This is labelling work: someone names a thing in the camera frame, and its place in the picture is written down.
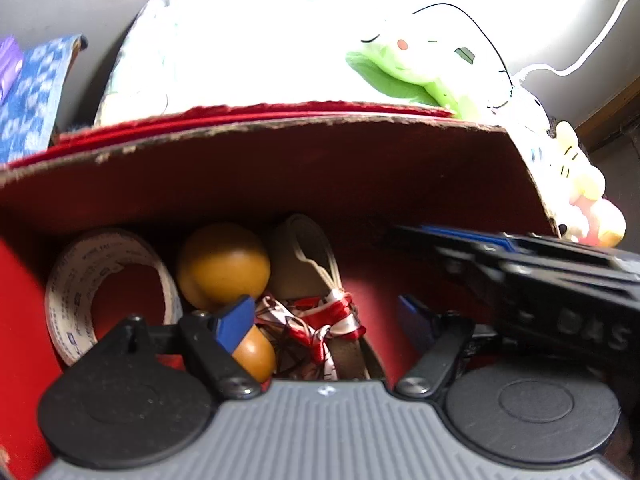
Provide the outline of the light green pillow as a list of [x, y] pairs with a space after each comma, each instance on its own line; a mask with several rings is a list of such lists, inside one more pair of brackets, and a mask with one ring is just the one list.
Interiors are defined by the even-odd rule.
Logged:
[[94, 122], [219, 105], [435, 105], [422, 87], [386, 75], [362, 54], [366, 30], [333, 6], [150, 0], [119, 48]]

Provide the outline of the white fluffy plush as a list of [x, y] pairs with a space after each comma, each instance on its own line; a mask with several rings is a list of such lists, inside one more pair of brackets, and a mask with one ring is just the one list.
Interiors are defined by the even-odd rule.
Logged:
[[531, 170], [547, 169], [556, 159], [549, 118], [536, 96], [516, 84], [482, 84], [471, 96], [466, 122], [506, 130]]

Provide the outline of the yellow tiger plush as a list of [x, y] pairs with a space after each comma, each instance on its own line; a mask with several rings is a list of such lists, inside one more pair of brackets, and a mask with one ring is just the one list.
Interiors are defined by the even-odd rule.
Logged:
[[558, 122], [552, 140], [558, 156], [554, 172], [561, 190], [555, 222], [563, 240], [593, 247], [616, 247], [625, 236], [626, 219], [605, 197], [605, 176], [582, 148], [574, 128]]

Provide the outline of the purple plastic package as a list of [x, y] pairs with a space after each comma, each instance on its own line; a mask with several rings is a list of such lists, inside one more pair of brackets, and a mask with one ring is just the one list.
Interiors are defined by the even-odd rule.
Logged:
[[0, 103], [6, 100], [24, 64], [24, 53], [13, 36], [0, 44]]

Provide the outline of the large red cardboard box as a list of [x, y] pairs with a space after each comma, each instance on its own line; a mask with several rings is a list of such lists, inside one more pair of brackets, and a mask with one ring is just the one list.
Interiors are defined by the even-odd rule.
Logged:
[[200, 224], [268, 233], [300, 212], [329, 237], [389, 380], [416, 359], [396, 299], [423, 270], [376, 246], [384, 226], [552, 236], [510, 136], [377, 105], [200, 108], [61, 136], [1, 173], [1, 453], [29, 479], [50, 463], [36, 406], [61, 374], [44, 285], [65, 246], [99, 228], [138, 234], [166, 266]]

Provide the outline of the blue white patterned cloth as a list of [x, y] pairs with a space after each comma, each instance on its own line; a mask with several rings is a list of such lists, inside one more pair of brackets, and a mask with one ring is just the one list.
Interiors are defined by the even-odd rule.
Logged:
[[48, 148], [67, 75], [85, 47], [86, 38], [77, 34], [24, 53], [22, 69], [1, 104], [2, 165]]

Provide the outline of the orange gourd ornament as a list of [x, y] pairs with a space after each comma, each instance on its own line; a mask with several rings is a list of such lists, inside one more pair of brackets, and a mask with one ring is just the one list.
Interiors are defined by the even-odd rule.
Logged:
[[[192, 307], [215, 314], [241, 296], [256, 300], [270, 278], [270, 260], [260, 239], [234, 224], [212, 224], [195, 231], [184, 244], [177, 264], [178, 285]], [[258, 382], [276, 368], [276, 352], [254, 326], [230, 353]]]

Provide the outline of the green frog plush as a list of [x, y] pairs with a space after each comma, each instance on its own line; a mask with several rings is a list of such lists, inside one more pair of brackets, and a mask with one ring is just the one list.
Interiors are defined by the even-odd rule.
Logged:
[[407, 24], [363, 40], [346, 61], [378, 92], [438, 106], [467, 122], [488, 118], [513, 96], [510, 76], [487, 53]]

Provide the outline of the red white ribbon bundle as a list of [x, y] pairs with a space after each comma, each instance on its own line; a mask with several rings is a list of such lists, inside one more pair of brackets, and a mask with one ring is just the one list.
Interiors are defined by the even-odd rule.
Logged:
[[265, 296], [256, 308], [256, 321], [277, 348], [283, 376], [319, 380], [369, 376], [361, 348], [367, 329], [352, 295], [344, 289], [289, 302]]

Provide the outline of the white printed tape roll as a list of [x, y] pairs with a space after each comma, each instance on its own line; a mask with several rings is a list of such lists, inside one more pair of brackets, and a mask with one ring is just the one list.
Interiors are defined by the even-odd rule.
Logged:
[[44, 313], [65, 364], [73, 365], [134, 312], [165, 325], [183, 315], [174, 280], [139, 237], [102, 231], [81, 237], [58, 258], [44, 293]]

